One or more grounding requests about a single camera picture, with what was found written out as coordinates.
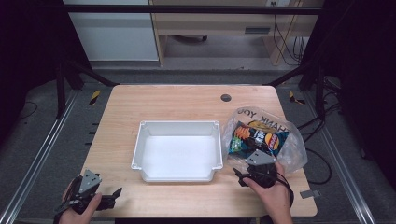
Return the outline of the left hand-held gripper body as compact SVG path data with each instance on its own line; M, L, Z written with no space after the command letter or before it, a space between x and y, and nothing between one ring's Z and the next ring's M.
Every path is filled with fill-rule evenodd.
M79 215L88 211L89 204L98 195L96 192L102 182L99 174L86 169L83 175L75 177L66 189L61 204L55 209L57 215L71 208Z

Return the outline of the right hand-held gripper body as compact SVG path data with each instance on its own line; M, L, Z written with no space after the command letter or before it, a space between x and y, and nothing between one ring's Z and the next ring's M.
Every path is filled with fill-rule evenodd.
M276 158L261 150L255 150L247 159L248 177L263 188L272 187L277 178Z

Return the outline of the dark blue chip packet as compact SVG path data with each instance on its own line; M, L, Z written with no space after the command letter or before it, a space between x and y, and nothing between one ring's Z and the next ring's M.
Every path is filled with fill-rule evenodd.
M249 157L254 151L260 150L276 157L284 146L289 132L275 132L265 125L255 125L256 120L245 124L238 121L232 132L229 152L242 158Z

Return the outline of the clear plastic bag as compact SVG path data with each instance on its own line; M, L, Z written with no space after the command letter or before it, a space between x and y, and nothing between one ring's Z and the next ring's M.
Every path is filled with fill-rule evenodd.
M255 107L245 106L237 108L222 128L221 143L222 156L230 165L242 173L248 171L246 159L229 152L232 132L238 121L249 124L253 120L259 120L275 132L289 132L289 136L279 154L274 157L283 166L286 173L293 173L307 164L306 149L300 131L295 125L268 111Z

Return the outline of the white plastic bin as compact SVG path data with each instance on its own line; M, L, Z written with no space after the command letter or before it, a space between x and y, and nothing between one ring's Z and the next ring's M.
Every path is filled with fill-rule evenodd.
M223 168L217 121L142 121L131 168L146 182L209 182Z

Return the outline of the person's left hand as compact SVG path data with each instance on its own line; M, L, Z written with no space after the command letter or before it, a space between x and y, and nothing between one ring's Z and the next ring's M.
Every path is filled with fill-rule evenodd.
M72 208L67 208L59 215L58 224L90 224L101 199L102 193L96 193L82 214L78 214Z

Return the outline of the yellow snack packet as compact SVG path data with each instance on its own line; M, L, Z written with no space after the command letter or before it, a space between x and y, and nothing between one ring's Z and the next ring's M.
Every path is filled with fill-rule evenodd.
M268 126L259 120L251 121L248 126L256 129L268 129Z

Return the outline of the grey tape piece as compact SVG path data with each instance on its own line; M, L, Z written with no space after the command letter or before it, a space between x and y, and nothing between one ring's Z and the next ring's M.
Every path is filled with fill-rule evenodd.
M321 195L321 193L316 189L315 190L310 189L310 190L301 191L300 195L303 199L306 199L306 198L310 198L310 197L313 197L313 198L319 197Z

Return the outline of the yellow black tape strip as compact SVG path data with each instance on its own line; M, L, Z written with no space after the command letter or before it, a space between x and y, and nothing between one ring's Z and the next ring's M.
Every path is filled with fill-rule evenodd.
M299 105L305 105L305 100L296 99L294 96L294 93L292 91L289 91L289 99L290 99L290 102L293 102L293 103L296 103Z
M96 90L96 91L93 92L92 98L91 98L91 100L89 102L89 105L95 105L95 103L97 101L97 98L99 97L100 93L101 93L101 91L99 91L99 90Z

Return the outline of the black metal stand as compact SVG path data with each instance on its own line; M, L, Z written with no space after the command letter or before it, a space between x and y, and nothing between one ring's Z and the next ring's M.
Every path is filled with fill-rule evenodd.
M116 82L102 77L95 73L91 68L83 66L74 61L65 61L64 63L60 63L60 65L55 70L55 74L58 101L58 112L56 116L57 119L61 117L66 108L65 82L68 82L73 90L81 90L84 86L84 82L80 75L85 74L108 87L117 86Z
M323 100L323 90L324 90L324 72L320 66L320 63L303 63L299 65L295 69L289 71L286 75L279 77L269 83L267 86L276 87L283 82L291 79L292 77L296 77L298 75L302 75L302 78L298 84L298 87L302 91L309 90L313 84L316 85L316 94L315 94L315 111L317 115L321 118L325 118L325 109L324 109L324 100Z

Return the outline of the black curtain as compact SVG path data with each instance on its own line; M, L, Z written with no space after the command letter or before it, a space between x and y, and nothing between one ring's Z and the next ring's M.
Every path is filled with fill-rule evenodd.
M65 56L87 68L90 62L69 14L51 5L64 0L0 0L0 145L11 134L29 90L55 79L55 59L43 33L32 25L26 11L35 13Z
M325 0L304 60L341 81L365 152L396 188L396 0Z

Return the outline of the light wooden desk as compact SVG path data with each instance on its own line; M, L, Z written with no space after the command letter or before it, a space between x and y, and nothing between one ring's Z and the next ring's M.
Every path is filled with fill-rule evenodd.
M148 0L152 6L322 7L325 0ZM294 37L311 36L316 15L154 13L156 35L253 35L262 38L273 65Z

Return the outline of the white cabinet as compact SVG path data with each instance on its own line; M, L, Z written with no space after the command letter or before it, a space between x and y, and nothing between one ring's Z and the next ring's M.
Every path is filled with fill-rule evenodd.
M91 62L158 61L149 13L70 13Z

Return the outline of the black metal crossbar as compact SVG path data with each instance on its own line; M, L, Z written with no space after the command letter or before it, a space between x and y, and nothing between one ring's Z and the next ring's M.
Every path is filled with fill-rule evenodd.
M143 6L64 5L67 12L82 13L185 13L185 14L268 14L319 15L321 7L237 7L237 6Z

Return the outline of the aluminium floor rail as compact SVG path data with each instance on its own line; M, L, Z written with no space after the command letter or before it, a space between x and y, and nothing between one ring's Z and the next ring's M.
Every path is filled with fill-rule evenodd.
M29 195L37 177L39 176L48 155L51 153L53 146L62 131L66 120L72 111L79 91L71 90L66 101L64 112L54 121L45 141L35 155L29 169L25 173L21 183L15 191L12 199L8 203L6 209L0 214L0 224L13 224L18 213L21 211L27 196Z
M324 93L321 98L318 96L314 98L311 93L305 92L304 98L314 117L318 117L316 105L319 103L324 104L324 118L329 116L336 109L340 108L340 104L337 101L335 94L331 92ZM374 216L364 200L352 173L349 171L347 164L343 160L343 156L338 151L330 131L326 127L326 122L319 121L318 126L318 130L313 131L307 136L307 138L312 137L315 134L320 136L331 161L332 171L337 173L337 176L343 185L344 192L346 193L360 224L375 224Z

